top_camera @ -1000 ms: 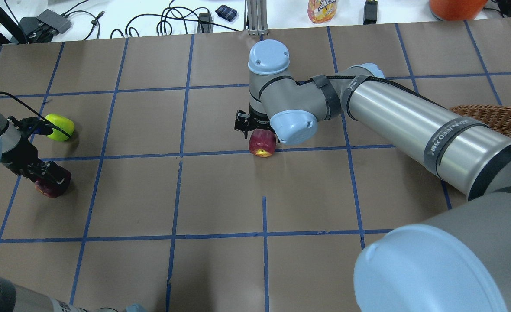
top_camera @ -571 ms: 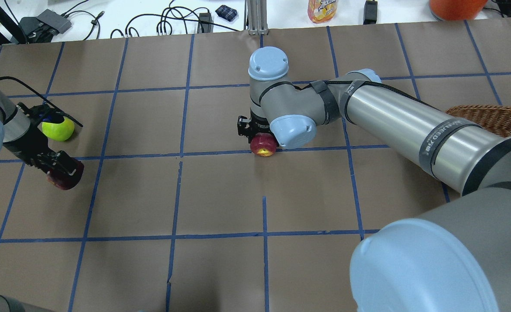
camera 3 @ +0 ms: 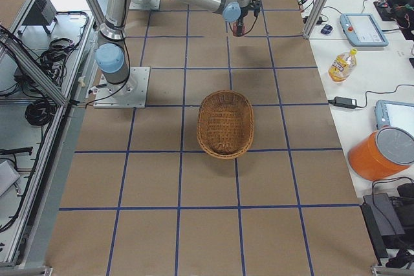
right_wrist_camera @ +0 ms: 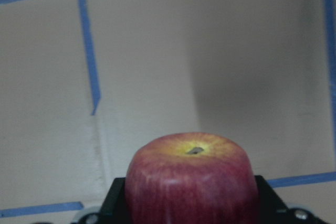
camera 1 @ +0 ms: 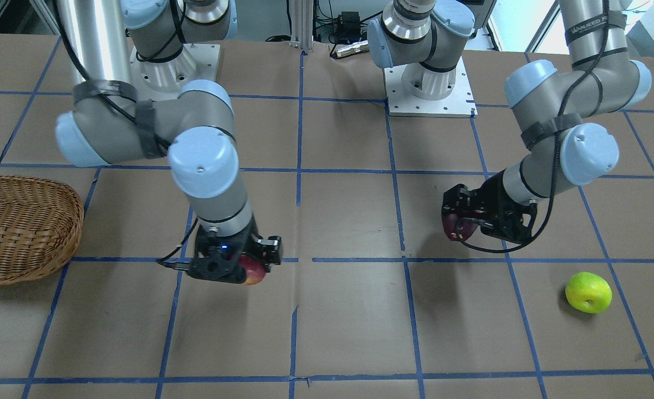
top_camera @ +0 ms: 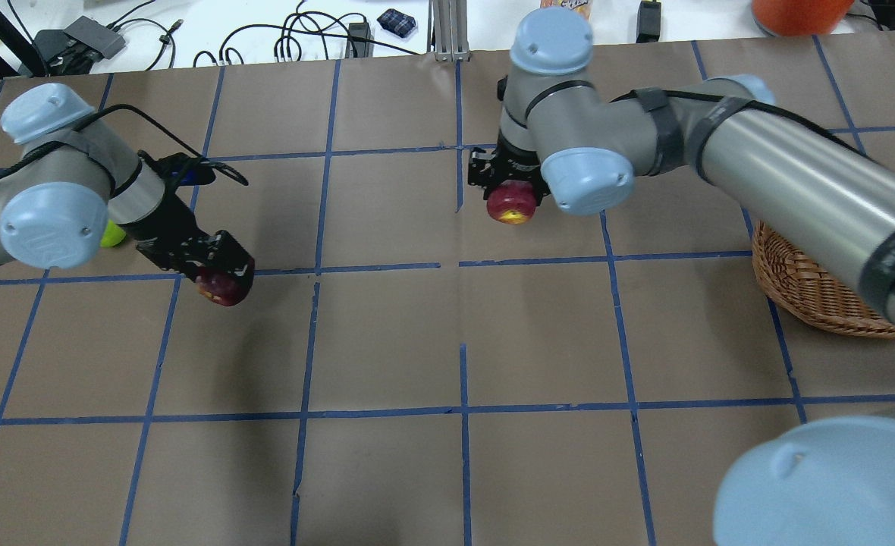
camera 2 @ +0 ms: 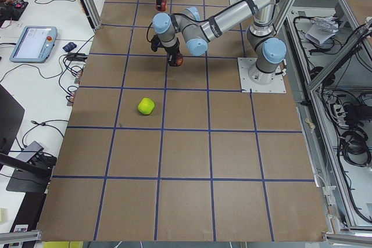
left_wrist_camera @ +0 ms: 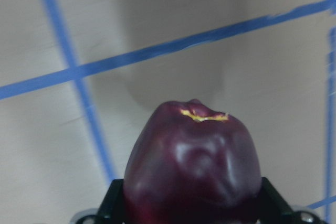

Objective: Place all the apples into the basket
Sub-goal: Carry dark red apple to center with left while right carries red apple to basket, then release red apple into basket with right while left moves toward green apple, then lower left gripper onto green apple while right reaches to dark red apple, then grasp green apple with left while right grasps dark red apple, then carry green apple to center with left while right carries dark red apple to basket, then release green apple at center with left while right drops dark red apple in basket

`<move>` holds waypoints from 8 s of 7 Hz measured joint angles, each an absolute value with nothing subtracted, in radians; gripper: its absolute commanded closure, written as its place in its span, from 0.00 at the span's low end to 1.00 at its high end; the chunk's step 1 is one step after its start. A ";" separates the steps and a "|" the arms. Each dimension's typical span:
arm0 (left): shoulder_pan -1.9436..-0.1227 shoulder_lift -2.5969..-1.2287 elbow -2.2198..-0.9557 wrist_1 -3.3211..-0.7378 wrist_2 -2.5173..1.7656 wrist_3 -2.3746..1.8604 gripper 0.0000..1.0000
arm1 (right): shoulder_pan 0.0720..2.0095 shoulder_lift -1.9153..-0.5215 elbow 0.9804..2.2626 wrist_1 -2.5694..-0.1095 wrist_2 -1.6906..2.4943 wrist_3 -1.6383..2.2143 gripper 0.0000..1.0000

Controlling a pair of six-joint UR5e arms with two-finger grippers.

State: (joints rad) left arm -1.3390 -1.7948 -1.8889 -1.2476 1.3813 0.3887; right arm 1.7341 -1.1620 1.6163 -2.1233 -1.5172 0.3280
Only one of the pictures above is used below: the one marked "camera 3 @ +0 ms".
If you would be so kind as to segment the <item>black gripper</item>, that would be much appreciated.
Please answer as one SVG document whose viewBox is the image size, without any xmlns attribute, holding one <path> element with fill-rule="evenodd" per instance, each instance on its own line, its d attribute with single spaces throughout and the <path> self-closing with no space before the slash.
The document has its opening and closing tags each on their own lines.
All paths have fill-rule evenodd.
<svg viewBox="0 0 414 276">
<path fill-rule="evenodd" d="M 260 8 L 260 4 L 249 4 L 245 7 L 242 7 L 239 18 L 235 22 L 233 22 L 233 27 L 243 26 L 244 18 L 248 15 L 249 12 L 253 12 L 254 17 L 257 19 L 260 13 Z"/>
</svg>

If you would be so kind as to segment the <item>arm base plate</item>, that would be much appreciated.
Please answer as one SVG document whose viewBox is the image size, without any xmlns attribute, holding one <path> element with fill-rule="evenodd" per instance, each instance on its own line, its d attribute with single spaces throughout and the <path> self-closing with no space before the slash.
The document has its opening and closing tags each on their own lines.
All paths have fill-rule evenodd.
<svg viewBox="0 0 414 276">
<path fill-rule="evenodd" d="M 100 83 L 105 86 L 96 91 L 93 107 L 95 109 L 143 109 L 146 106 L 149 75 L 149 67 L 131 67 L 126 84 L 113 85 L 108 83 L 105 76 L 101 74 Z"/>
<path fill-rule="evenodd" d="M 131 0 L 129 9 L 139 11 L 158 11 L 160 9 L 160 0 Z"/>
</svg>

